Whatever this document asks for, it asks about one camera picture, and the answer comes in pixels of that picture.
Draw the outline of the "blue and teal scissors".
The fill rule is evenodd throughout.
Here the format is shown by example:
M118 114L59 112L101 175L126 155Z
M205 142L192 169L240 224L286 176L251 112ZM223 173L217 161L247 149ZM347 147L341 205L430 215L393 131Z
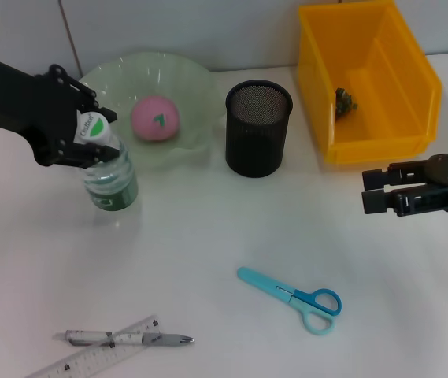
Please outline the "blue and teal scissors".
M335 327L335 318L342 311L341 298L334 291L327 288L307 293L247 267L237 269L237 277L243 282L296 309L301 315L305 329L314 335L329 334ZM330 309L320 304L317 301L317 297L320 295L332 297L335 300L336 308ZM314 327L309 321L311 315L324 320L327 326L323 329Z

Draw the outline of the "black mesh pen holder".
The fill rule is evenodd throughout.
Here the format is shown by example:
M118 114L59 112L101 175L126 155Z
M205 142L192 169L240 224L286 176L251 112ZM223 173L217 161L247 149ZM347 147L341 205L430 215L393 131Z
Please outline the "black mesh pen holder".
M225 160L234 172L249 178L274 173L283 160L290 94L268 80L247 80L227 94Z

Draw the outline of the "white grey ballpoint pen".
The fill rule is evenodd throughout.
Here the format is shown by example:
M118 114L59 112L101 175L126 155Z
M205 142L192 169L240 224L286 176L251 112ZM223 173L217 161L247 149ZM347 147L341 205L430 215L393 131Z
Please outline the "white grey ballpoint pen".
M100 347L110 348L117 346L182 347L195 342L194 338L186 335L141 331L113 333L67 330L54 334L52 339L64 341L74 347L90 347L99 343Z

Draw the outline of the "clear plastic ruler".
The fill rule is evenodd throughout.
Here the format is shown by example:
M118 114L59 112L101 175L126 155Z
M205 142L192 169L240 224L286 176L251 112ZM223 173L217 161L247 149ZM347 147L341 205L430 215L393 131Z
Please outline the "clear plastic ruler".
M91 378L146 349L142 345L87 346L25 378Z

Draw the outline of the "clear green-label water bottle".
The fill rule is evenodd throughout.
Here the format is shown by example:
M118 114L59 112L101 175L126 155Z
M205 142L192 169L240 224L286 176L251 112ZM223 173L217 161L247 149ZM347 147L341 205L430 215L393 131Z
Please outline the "clear green-label water bottle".
M138 194L135 169L128 148L112 131L107 119L97 112L81 113L75 141L80 144L94 143L99 147L109 146L120 151L119 156L109 162L100 161L81 169L80 175L91 201L98 208L119 211L129 207Z

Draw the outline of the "pink peach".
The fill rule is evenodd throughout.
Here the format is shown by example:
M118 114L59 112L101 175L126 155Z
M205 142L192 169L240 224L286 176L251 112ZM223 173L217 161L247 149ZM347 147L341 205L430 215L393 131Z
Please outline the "pink peach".
M175 103L163 96L151 95L138 101L131 112L131 129L147 142L173 138L180 129L180 114Z

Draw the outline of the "green glass fruit plate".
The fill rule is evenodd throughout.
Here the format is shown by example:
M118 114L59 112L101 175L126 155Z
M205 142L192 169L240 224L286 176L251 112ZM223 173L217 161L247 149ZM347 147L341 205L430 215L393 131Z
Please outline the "green glass fruit plate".
M139 52L119 57L98 65L80 82L95 91L101 106L117 114L111 128L139 171L171 169L205 157L213 128L225 114L211 72L176 54ZM142 140L131 127L134 106L155 95L172 101L179 112L179 131L162 142Z

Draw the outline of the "yellow plastic bin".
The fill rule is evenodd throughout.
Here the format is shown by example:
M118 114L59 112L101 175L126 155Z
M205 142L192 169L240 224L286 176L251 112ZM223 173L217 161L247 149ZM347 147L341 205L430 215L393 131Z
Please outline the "yellow plastic bin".
M412 158L437 136L442 83L394 0L301 6L298 85L334 165ZM335 91L358 109L335 118Z

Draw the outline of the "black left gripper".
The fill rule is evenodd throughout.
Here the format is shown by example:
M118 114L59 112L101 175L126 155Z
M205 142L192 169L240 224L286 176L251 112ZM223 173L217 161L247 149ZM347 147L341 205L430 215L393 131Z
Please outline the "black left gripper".
M99 105L94 90L68 74L58 77L57 69L31 76L0 62L0 128L24 138L42 166L86 169L118 158L111 146L73 143L77 113L96 112L109 123L117 114Z

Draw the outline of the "green plastic wrapper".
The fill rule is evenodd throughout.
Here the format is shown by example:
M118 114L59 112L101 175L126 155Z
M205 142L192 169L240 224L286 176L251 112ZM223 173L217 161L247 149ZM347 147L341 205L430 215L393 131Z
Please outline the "green plastic wrapper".
M335 118L339 119L357 109L358 104L354 102L352 95L346 89L338 87L335 91Z

